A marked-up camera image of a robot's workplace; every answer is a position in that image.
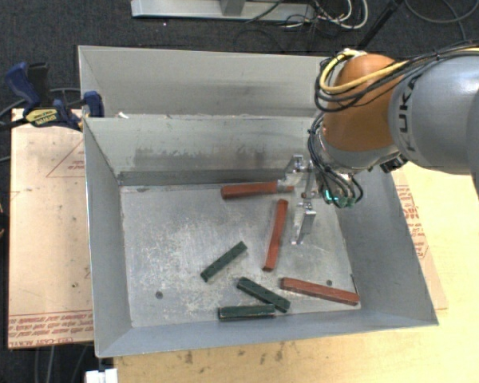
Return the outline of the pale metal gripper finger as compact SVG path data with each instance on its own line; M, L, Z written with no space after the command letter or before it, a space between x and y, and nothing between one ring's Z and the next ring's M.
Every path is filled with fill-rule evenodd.
M307 164L303 155L293 155L285 167L283 178L277 180L278 192L291 192L307 173Z
M317 215L311 202L299 203L294 210L291 226L291 244L300 245L311 233Z

